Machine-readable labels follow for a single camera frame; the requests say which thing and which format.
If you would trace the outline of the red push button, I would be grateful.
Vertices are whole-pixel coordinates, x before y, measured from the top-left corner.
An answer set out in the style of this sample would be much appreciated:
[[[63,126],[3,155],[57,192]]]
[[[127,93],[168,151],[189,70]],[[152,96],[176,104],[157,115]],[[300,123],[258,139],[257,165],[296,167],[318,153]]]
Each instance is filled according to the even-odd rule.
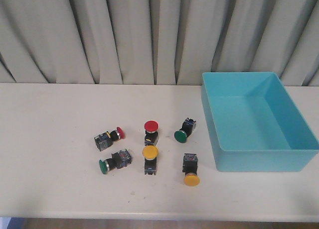
[[[148,146],[148,145],[156,146],[159,140],[158,123],[154,120],[149,120],[144,124],[144,129],[145,129],[145,137],[144,137],[145,146]]]
[[[115,130],[111,132],[104,132],[102,134],[94,137],[95,144],[99,151],[103,151],[111,147],[115,141],[125,138],[124,131],[118,126]]]

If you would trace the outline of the yellow push button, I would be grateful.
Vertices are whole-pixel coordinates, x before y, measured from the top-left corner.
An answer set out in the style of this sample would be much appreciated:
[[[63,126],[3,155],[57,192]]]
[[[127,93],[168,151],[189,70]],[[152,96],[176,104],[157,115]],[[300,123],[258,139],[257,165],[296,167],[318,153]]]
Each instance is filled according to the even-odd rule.
[[[157,173],[157,156],[159,150],[156,146],[147,145],[142,151],[142,155],[145,159],[144,173],[145,175],[156,175]]]
[[[200,178],[197,175],[198,158],[197,154],[185,153],[183,156],[182,172],[184,176],[184,184],[187,186],[197,186]]]

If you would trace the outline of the light blue plastic box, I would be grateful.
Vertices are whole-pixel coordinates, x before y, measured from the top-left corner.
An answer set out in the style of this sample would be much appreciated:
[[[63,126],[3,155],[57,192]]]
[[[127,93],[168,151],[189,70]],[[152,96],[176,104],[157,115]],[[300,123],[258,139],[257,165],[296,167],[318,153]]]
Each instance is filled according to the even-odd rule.
[[[299,172],[319,142],[273,72],[206,72],[201,99],[220,172]]]

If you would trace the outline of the green push button right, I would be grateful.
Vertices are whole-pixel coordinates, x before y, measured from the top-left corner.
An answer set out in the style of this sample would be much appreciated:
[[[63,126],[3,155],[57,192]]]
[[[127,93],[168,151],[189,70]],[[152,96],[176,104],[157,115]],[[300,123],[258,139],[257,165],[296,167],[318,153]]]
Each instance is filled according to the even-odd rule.
[[[186,118],[182,127],[174,132],[174,138],[180,143],[186,143],[187,138],[193,133],[196,128],[196,121],[191,118]]]

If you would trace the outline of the green push button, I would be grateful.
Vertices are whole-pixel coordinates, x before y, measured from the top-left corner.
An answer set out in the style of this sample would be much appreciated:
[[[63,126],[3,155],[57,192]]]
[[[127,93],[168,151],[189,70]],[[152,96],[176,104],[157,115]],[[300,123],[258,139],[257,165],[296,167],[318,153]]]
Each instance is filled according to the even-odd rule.
[[[186,143],[187,138],[193,133],[196,128],[196,121],[191,118],[186,118],[182,127],[174,132],[174,138],[180,143]]]
[[[113,169],[121,169],[132,163],[130,153],[124,149],[112,154],[111,158],[99,160],[99,167],[103,174],[108,174]]]

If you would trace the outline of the green push button left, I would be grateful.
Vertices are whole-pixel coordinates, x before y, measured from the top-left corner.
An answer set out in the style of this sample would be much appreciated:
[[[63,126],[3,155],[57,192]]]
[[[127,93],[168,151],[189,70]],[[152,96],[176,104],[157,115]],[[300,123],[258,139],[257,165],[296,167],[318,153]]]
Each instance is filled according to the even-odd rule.
[[[121,169],[132,163],[130,153],[124,149],[112,154],[111,158],[99,160],[99,167],[103,174],[108,174],[113,169]]]

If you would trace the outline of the red push button lying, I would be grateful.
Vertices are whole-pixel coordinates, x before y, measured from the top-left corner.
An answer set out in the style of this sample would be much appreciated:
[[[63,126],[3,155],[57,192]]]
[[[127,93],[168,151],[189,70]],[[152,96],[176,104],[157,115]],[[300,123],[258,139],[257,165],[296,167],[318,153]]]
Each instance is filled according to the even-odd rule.
[[[99,151],[103,151],[111,147],[115,141],[125,138],[124,131],[118,126],[115,130],[111,132],[104,132],[102,134],[94,137],[95,144]]]

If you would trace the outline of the grey pleated curtain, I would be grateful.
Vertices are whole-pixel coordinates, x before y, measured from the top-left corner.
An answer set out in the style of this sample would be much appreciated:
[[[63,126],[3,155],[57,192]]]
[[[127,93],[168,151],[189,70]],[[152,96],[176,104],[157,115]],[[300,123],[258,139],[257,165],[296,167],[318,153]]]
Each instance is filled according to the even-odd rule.
[[[3,83],[319,84],[319,0],[0,0]]]

